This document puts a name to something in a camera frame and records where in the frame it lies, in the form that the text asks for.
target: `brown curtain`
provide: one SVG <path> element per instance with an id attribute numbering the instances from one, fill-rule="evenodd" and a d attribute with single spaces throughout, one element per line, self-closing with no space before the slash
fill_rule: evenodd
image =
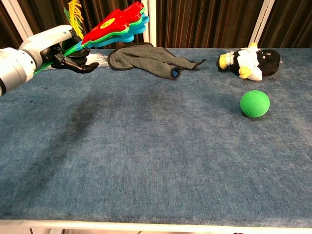
<path id="1" fill-rule="evenodd" d="M 18 0 L 18 2 L 34 34 L 61 24 L 68 24 L 63 9 L 64 7 L 68 9 L 70 0 Z M 123 10 L 133 2 L 135 0 L 80 0 L 84 18 L 83 33 L 90 32 L 116 8 Z M 133 43 L 142 41 L 143 35 L 136 35 Z M 123 45 L 124 43 L 118 42 L 105 48 L 117 48 Z"/>
<path id="2" fill-rule="evenodd" d="M 158 0 L 157 45 L 248 46 L 263 0 Z"/>
<path id="3" fill-rule="evenodd" d="M 18 49 L 22 39 L 15 28 L 9 14 L 0 1 L 0 48 L 12 47 Z"/>
<path id="4" fill-rule="evenodd" d="M 261 47 L 312 47 L 312 0 L 275 0 Z"/>

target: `table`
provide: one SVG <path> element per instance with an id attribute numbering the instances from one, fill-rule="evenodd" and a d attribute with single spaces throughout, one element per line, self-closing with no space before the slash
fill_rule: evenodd
<path id="1" fill-rule="evenodd" d="M 170 49 L 207 59 L 176 81 L 50 70 L 2 96 L 0 219 L 312 228 L 312 49 L 260 82 L 218 72 L 230 50 Z"/>

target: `black and white plush toy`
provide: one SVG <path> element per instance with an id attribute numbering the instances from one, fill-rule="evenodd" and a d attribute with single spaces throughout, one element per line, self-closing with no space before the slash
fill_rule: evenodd
<path id="1" fill-rule="evenodd" d="M 279 67 L 280 55 L 276 50 L 260 50 L 256 43 L 222 54 L 216 63 L 219 71 L 228 66 L 242 79 L 262 80 L 262 77 L 273 75 Z"/>

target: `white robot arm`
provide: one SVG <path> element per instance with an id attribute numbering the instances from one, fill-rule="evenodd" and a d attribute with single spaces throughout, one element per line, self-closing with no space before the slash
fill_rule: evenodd
<path id="1" fill-rule="evenodd" d="M 47 62 L 52 62 L 54 68 L 67 68 L 77 73 L 96 69 L 98 63 L 85 64 L 89 49 L 64 56 L 64 50 L 79 41 L 72 26 L 61 25 L 29 37 L 18 50 L 0 49 L 0 96 L 31 80 L 34 72 Z"/>

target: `green foam ball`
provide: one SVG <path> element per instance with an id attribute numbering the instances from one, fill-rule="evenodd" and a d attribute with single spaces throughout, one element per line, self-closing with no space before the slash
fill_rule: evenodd
<path id="1" fill-rule="evenodd" d="M 270 99 L 262 91 L 251 90 L 242 96 L 239 106 L 245 115 L 257 118 L 269 110 Z"/>

